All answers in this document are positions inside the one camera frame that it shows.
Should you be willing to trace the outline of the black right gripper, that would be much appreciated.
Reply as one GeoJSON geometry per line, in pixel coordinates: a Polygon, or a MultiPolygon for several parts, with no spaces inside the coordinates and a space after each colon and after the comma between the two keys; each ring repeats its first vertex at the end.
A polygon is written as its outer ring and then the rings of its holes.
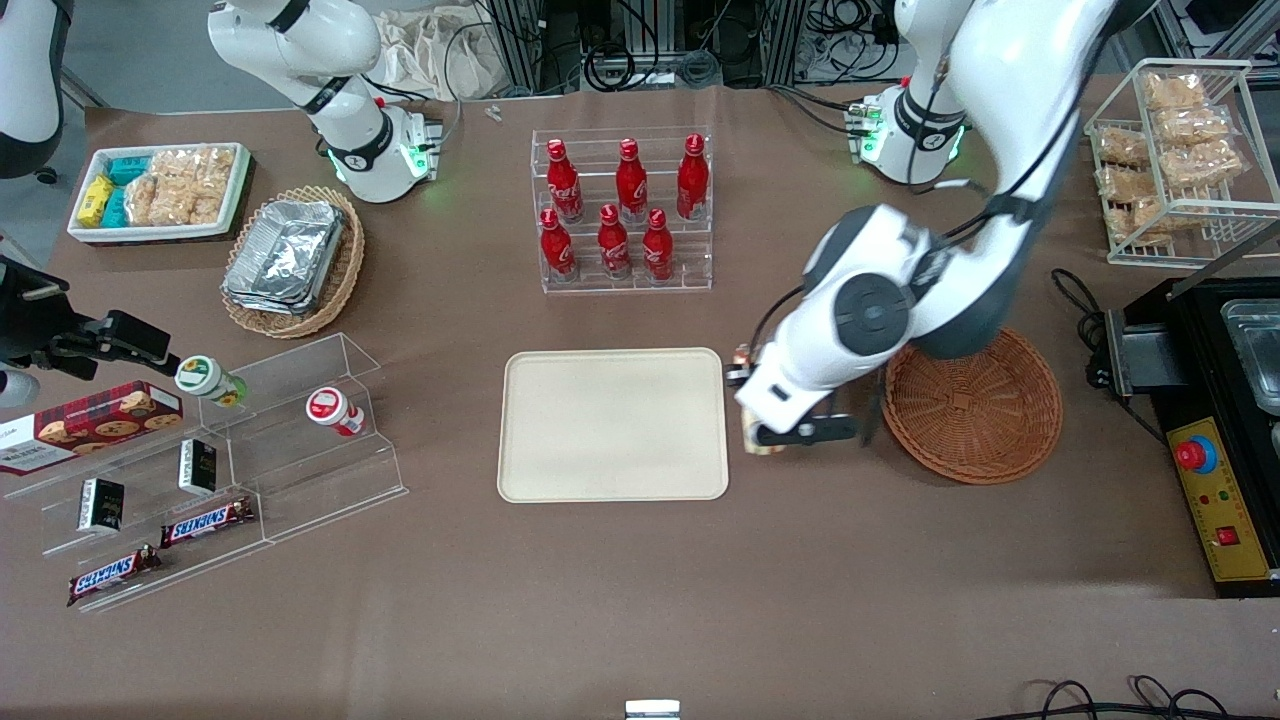
{"type": "Polygon", "coordinates": [[[67,297],[70,284],[10,258],[3,259],[1,360],[26,368],[37,352],[51,347],[52,369],[77,379],[93,379],[99,355],[109,350],[101,322],[73,325],[67,297]]]}

